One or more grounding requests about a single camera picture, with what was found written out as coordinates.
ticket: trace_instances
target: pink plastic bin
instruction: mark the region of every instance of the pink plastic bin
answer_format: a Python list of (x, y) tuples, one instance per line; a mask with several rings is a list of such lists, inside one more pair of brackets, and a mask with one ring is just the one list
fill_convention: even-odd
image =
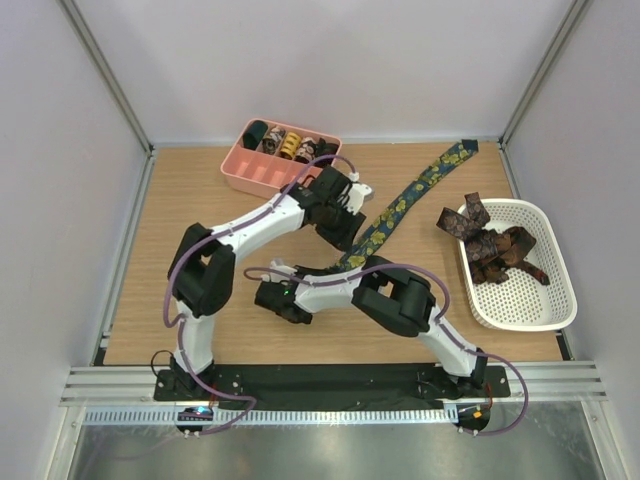
[[(256, 120), (261, 120), (269, 125), (269, 129), (275, 125), (284, 128), (287, 133), (294, 132), (301, 138), (311, 137), (317, 142), (320, 137), (324, 138), (327, 143), (335, 143), (338, 145), (338, 152), (342, 150), (342, 142), (339, 138), (324, 133), (305, 130), (303, 128), (285, 125), (280, 122), (264, 120), (262, 118), (254, 118), (247, 122), (242, 129), (242, 133), (249, 125)], [(248, 150), (242, 146), (242, 133), (234, 143), (227, 157), (220, 166), (220, 171), (226, 177), (227, 183), (236, 190), (257, 195), (259, 197), (271, 198), (284, 185), (290, 183), (291, 180), (305, 167), (304, 164), (287, 160), (276, 155), (267, 155), (257, 150)], [(321, 169), (311, 167), (309, 174), (317, 176)]]

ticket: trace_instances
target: wooden table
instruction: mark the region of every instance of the wooden table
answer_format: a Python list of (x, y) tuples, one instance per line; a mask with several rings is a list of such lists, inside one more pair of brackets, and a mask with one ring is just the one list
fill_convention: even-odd
[[(364, 213), (366, 227), (397, 194), (449, 144), (346, 145), (344, 155), (375, 189)], [(105, 364), (148, 364), (154, 352), (173, 350), (176, 330), (163, 326), (162, 298), (167, 269), (185, 229), (196, 222), (214, 226), (239, 217), (265, 200), (229, 188), (220, 173), (227, 148), (160, 151), (144, 205)], [(378, 251), (397, 263), (432, 270), (449, 286), (449, 321), (487, 352), (515, 361), (560, 360), (554, 332), (491, 330), (471, 315), (455, 240), (435, 223), (443, 207), (457, 209), (466, 193), (484, 198), (511, 197), (498, 149), (481, 143), (480, 152), (428, 192)], [(340, 252), (311, 227), (278, 238), (249, 256), (236, 270), (233, 296), (218, 314), (214, 357), (219, 363), (399, 363), (434, 362), (414, 338), (394, 336), (364, 314), (339, 309), (316, 314), (311, 325), (293, 325), (253, 304), (256, 282), (243, 267), (267, 266), (274, 257), (288, 265), (322, 268)], [(436, 293), (440, 303), (442, 295)]]

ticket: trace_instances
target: white plastic basket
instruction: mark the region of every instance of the white plastic basket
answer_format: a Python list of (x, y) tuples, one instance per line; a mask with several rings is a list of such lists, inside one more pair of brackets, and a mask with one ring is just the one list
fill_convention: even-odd
[[(500, 285), (475, 285), (464, 242), (459, 242), (467, 295), (475, 319), (485, 327), (520, 332), (558, 330), (569, 325), (578, 311), (576, 297), (547, 216), (523, 200), (492, 198), (482, 199), (482, 204), (491, 216), (484, 228), (503, 232), (520, 226), (536, 238), (536, 245), (526, 260), (541, 268), (551, 284), (541, 285), (523, 271), (510, 268), (507, 270), (509, 280)], [(465, 211), (466, 205), (458, 209), (463, 215)]]

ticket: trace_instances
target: brown rolled tie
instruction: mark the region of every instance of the brown rolled tie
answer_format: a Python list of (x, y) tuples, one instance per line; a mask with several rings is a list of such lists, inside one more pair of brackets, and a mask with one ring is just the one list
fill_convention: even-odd
[(536, 244), (533, 235), (524, 227), (511, 227), (502, 233), (485, 230), (490, 217), (480, 195), (470, 193), (465, 200), (468, 217), (444, 208), (436, 225), (464, 242), (473, 283), (500, 284), (509, 279), (506, 270), (518, 268), (542, 285), (549, 285), (547, 274), (524, 259)]

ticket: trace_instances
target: white backdrop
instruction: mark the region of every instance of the white backdrop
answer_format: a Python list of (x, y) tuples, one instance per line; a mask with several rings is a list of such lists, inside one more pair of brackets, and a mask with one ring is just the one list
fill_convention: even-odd
[(499, 135), (569, 0), (78, 0), (154, 143)]
[(0, 2), (0, 72), (0, 477), (42, 479), (144, 154), (56, 2)]
[(640, 3), (593, 2), (509, 150), (551, 219), (578, 299), (576, 354), (595, 360), (640, 478)]

